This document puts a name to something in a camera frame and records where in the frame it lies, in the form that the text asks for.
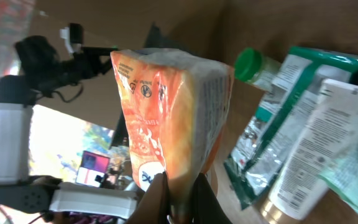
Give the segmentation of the green 3M wipes pack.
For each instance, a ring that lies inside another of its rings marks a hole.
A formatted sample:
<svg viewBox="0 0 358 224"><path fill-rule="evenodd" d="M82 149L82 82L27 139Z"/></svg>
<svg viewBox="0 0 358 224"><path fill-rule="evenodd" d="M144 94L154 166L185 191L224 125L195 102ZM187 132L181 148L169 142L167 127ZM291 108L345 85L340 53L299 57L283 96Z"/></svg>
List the green 3M wipes pack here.
<svg viewBox="0 0 358 224"><path fill-rule="evenodd" d="M241 209L270 190L317 104L322 82L351 83L357 74L358 55L294 46L280 68L270 62L262 78L251 80L266 93L224 162Z"/></svg>

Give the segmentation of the white lotion tube gold cap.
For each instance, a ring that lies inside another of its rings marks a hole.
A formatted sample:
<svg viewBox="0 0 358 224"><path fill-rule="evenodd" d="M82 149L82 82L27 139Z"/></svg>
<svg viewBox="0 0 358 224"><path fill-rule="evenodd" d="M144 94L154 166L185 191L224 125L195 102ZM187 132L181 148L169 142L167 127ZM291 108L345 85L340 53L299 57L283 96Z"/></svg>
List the white lotion tube gold cap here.
<svg viewBox="0 0 358 224"><path fill-rule="evenodd" d="M268 223L299 223L331 190L319 178L358 136L358 86L323 81L318 104L293 146L260 212Z"/></svg>

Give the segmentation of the green lid jar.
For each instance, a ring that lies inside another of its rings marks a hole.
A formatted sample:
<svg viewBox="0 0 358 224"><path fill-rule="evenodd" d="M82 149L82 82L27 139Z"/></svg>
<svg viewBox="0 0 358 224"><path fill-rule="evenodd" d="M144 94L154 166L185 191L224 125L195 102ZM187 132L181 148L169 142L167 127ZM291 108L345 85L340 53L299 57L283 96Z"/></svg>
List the green lid jar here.
<svg viewBox="0 0 358 224"><path fill-rule="evenodd" d="M272 81L281 65L280 62L248 47L238 55L235 61L234 76L242 82L271 91Z"/></svg>

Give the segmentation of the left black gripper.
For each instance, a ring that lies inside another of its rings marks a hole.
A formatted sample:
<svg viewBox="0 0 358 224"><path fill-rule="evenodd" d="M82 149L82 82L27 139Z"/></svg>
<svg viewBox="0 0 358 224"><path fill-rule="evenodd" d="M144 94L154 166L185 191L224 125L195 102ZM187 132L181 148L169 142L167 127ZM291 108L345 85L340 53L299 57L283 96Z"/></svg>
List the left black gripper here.
<svg viewBox="0 0 358 224"><path fill-rule="evenodd" d="M84 47L75 44L77 49L68 60L60 57L44 36L33 35L15 43L15 50L21 61L27 84L42 93L67 86L77 85L82 80L106 74L112 65L102 61L113 48Z"/></svg>

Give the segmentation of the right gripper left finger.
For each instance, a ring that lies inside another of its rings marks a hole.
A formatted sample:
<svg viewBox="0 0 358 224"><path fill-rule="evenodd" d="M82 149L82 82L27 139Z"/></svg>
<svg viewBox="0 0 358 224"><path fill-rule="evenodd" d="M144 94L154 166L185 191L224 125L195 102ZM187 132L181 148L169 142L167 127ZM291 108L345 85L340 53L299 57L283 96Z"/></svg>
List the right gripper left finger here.
<svg viewBox="0 0 358 224"><path fill-rule="evenodd" d="M127 224L168 223L169 192L166 173L157 174Z"/></svg>

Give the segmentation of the orange Kleenex tissue pack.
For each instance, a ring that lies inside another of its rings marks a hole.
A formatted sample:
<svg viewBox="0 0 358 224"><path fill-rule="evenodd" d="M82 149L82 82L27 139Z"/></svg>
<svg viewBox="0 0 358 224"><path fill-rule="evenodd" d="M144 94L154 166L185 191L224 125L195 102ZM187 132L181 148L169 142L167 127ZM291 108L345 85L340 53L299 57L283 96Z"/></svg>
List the orange Kleenex tissue pack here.
<svg viewBox="0 0 358 224"><path fill-rule="evenodd" d="M165 173L174 219L190 217L190 195L219 149L234 70L178 49L111 53L129 135L132 176L147 190Z"/></svg>

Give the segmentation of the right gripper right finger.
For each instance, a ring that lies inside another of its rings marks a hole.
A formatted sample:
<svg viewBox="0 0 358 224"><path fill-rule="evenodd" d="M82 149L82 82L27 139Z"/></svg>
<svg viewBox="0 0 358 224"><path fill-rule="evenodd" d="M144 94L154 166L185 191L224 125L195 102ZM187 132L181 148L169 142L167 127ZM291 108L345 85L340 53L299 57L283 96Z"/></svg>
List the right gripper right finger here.
<svg viewBox="0 0 358 224"><path fill-rule="evenodd" d="M204 174L199 174L195 180L191 202L194 224L232 223L221 208Z"/></svg>

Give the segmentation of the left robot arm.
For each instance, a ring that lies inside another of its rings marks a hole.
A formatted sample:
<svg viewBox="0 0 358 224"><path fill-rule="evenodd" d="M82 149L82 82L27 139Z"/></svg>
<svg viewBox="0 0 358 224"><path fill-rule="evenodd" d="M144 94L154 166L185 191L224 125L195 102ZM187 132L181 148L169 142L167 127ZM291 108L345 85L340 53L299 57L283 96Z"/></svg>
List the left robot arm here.
<svg viewBox="0 0 358 224"><path fill-rule="evenodd" d="M23 75L0 78L0 205L24 213L80 212L129 218L137 206L133 191L113 190L64 182L47 175L29 174L29 137L33 107L64 86L82 86L106 74L110 61L101 57L112 48L84 47L71 38L72 58L61 61L44 36L33 35L16 42Z"/></svg>

